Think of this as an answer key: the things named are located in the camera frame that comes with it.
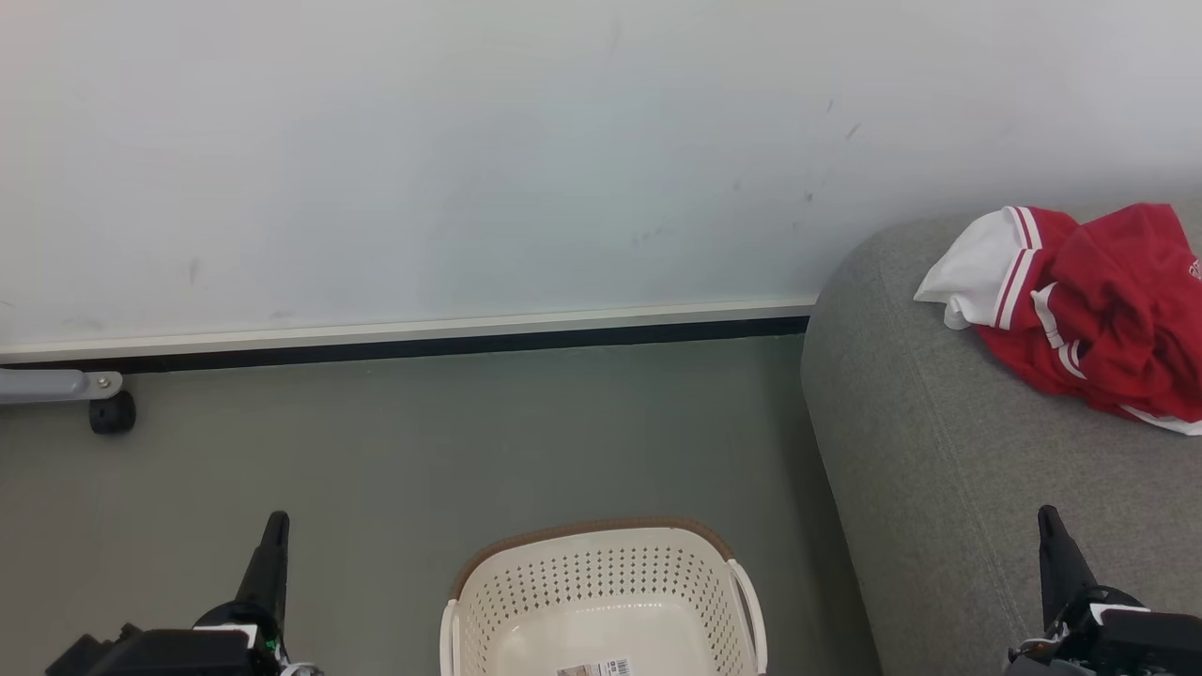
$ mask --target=sofa cushion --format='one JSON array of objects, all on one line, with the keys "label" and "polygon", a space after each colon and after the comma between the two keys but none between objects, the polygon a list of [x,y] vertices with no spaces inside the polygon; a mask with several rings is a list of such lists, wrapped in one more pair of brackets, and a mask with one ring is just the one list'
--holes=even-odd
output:
[{"label": "sofa cushion", "polygon": [[[1202,201],[1174,207],[1202,251]],[[805,337],[805,398],[888,676],[998,674],[1042,634],[1042,504],[1100,583],[1202,615],[1202,438],[1035,392],[912,300],[975,215],[865,242]]]}]

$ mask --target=brown basket rim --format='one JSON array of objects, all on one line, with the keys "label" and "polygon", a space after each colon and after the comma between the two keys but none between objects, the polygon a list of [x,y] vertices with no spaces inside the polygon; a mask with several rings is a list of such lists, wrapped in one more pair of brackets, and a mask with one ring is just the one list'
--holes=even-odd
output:
[{"label": "brown basket rim", "polygon": [[718,550],[718,553],[722,555],[724,561],[731,561],[734,558],[734,551],[731,550],[730,545],[727,545],[726,541],[718,535],[718,533],[704,523],[691,518],[654,516],[644,518],[602,518],[597,521],[582,521],[578,523],[570,523],[567,526],[555,526],[552,528],[543,528],[542,530],[535,530],[532,533],[513,535],[512,538],[505,538],[504,540],[498,540],[492,545],[483,547],[472,555],[472,557],[468,559],[468,563],[459,569],[459,574],[456,575],[454,579],[454,586],[451,587],[451,598],[453,600],[458,600],[459,595],[463,593],[464,586],[468,583],[468,579],[471,577],[471,574],[475,573],[477,568],[480,568],[480,564],[506,550],[514,550],[517,547],[524,547],[535,542],[545,542],[547,540],[555,540],[559,538],[583,535],[585,533],[603,533],[606,530],[626,530],[636,528],[676,528],[679,530],[689,530],[690,533],[701,535],[710,545],[713,545],[714,548]]}]

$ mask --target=barcode label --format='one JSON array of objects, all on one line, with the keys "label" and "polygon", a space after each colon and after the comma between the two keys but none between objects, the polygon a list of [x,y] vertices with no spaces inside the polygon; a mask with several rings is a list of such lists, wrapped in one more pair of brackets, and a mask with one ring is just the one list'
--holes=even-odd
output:
[{"label": "barcode label", "polygon": [[611,659],[560,669],[555,676],[633,676],[629,659]]}]

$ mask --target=gray floor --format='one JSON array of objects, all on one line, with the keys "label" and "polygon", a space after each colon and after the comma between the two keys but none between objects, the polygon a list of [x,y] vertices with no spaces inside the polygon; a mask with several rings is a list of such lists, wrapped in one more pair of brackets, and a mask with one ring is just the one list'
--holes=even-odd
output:
[{"label": "gray floor", "polygon": [[[769,672],[876,674],[798,384],[752,338],[130,378],[137,428],[0,409],[0,654],[186,627],[292,515],[287,641],[331,676],[438,672],[458,567],[502,536],[682,515],[755,581]],[[582,499],[582,496],[602,496]]]}]

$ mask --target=red jersey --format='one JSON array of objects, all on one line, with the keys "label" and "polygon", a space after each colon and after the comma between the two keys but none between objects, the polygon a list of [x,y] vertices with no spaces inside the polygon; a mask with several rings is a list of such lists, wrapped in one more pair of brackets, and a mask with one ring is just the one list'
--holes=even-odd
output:
[{"label": "red jersey", "polygon": [[974,221],[915,298],[947,303],[948,326],[976,325],[1040,391],[1202,434],[1202,273],[1167,204],[1084,225],[1006,207]]}]

